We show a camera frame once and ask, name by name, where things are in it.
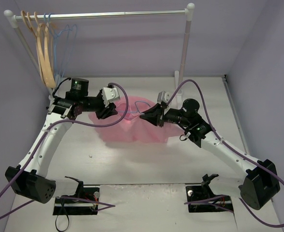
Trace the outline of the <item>wooden hanger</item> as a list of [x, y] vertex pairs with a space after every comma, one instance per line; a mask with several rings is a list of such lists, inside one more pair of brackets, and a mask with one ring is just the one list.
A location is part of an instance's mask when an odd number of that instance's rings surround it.
[[39, 74], [40, 74], [41, 80], [46, 87], [51, 88], [49, 79], [47, 78], [47, 69], [45, 66], [45, 59], [44, 59], [43, 50], [41, 46], [41, 26], [40, 24], [38, 24], [38, 26], [35, 27], [32, 24], [29, 12], [25, 13], [25, 11], [22, 10], [21, 17], [22, 17], [24, 24], [28, 27], [30, 32], [32, 32], [35, 38], [35, 46], [36, 46]]
[[37, 12], [34, 12], [35, 22], [37, 28], [36, 36], [36, 51], [39, 64], [39, 72], [42, 82], [47, 88], [54, 89], [56, 87], [56, 81], [54, 78], [54, 39], [51, 35], [53, 24], [40, 23], [37, 17]]
[[48, 28], [47, 23], [39, 23], [36, 12], [34, 12], [33, 15], [34, 15], [34, 20], [37, 23], [37, 26], [38, 24], [40, 24], [41, 26], [41, 46], [42, 46], [43, 55], [45, 59], [45, 66], [47, 69], [47, 78], [49, 79], [51, 88], [55, 88], [56, 83], [54, 80], [52, 65], [50, 63], [49, 47], [52, 45], [52, 40], [50, 39], [50, 36], [49, 36], [49, 28]]

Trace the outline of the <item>white clothes rack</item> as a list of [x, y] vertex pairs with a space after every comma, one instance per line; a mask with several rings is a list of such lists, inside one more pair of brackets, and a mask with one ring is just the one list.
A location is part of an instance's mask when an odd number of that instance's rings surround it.
[[[111, 13], [85, 13], [85, 14], [51, 14], [50, 18], [46, 18], [44, 15], [38, 15], [40, 23], [49, 23], [49, 20], [65, 20], [65, 19], [84, 19], [84, 18], [104, 18], [104, 17], [125, 17], [125, 16], [143, 16], [143, 15], [185, 15], [187, 18], [192, 18], [192, 13], [194, 9], [194, 4], [188, 4], [187, 8], [184, 10], [169, 10], [169, 11], [137, 11], [137, 12], [111, 12]], [[14, 15], [12, 11], [5, 10], [4, 16], [9, 21], [11, 27], [17, 33], [21, 43], [23, 44], [26, 52], [33, 65], [39, 72], [38, 59], [32, 53], [23, 33], [21, 32], [18, 22], [23, 21], [21, 15]], [[30, 15], [32, 24], [37, 27], [34, 20], [34, 15]]]

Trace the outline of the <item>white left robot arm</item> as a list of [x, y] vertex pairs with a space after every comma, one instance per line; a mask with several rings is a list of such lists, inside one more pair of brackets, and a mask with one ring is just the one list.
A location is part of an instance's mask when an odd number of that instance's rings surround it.
[[88, 80], [72, 78], [70, 90], [66, 91], [65, 96], [53, 97], [44, 125], [30, 151], [16, 167], [10, 166], [5, 172], [15, 194], [40, 203], [62, 195], [73, 203], [83, 199], [80, 181], [64, 190], [59, 183], [46, 176], [62, 138], [80, 114], [94, 112], [98, 119], [117, 114], [114, 103], [120, 95], [113, 84], [100, 89], [95, 97], [88, 95], [88, 87]]

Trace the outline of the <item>pink t shirt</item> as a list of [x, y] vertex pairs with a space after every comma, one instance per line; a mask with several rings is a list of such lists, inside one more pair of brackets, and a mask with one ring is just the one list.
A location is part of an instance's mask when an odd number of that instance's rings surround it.
[[[138, 96], [129, 96], [128, 100], [129, 106], [135, 101], [146, 101], [151, 107], [155, 105], [154, 102]], [[140, 119], [140, 115], [126, 114], [118, 124], [106, 128], [95, 128], [95, 130], [104, 142], [127, 143], [167, 143], [170, 137], [179, 137], [183, 133], [183, 130], [174, 124], [167, 123], [162, 128], [156, 127]]]

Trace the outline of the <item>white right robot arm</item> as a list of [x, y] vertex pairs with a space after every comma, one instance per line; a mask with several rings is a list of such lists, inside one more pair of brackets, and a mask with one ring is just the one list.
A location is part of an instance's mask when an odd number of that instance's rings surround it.
[[273, 176], [276, 173], [274, 163], [268, 159], [260, 161], [250, 155], [238, 156], [241, 150], [213, 132], [210, 124], [198, 113], [199, 107], [194, 99], [186, 99], [180, 109], [167, 109], [165, 103], [157, 103], [144, 111], [140, 118], [157, 127], [166, 123], [178, 125], [186, 139], [212, 153], [236, 173], [234, 177], [204, 175], [201, 183], [204, 198], [212, 199], [219, 195], [238, 197], [252, 209], [261, 209], [280, 190], [279, 181]]

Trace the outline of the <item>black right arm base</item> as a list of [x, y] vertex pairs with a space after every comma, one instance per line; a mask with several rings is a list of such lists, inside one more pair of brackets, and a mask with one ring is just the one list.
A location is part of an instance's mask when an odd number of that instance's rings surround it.
[[210, 183], [218, 177], [218, 174], [204, 175], [200, 184], [185, 186], [189, 213], [234, 213], [231, 197], [226, 195], [215, 195], [210, 188]]

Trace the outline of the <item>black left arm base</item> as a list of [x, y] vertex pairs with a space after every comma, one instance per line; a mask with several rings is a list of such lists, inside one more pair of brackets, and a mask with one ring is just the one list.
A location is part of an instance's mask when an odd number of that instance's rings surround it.
[[54, 216], [88, 216], [97, 215], [98, 205], [94, 203], [89, 203], [81, 200], [76, 200], [76, 198], [86, 199], [90, 201], [98, 201], [100, 198], [100, 188], [98, 186], [84, 186], [83, 181], [65, 176], [67, 179], [71, 179], [78, 183], [77, 190], [73, 195], [68, 195], [74, 197], [75, 199], [63, 199], [56, 198], [54, 201]]

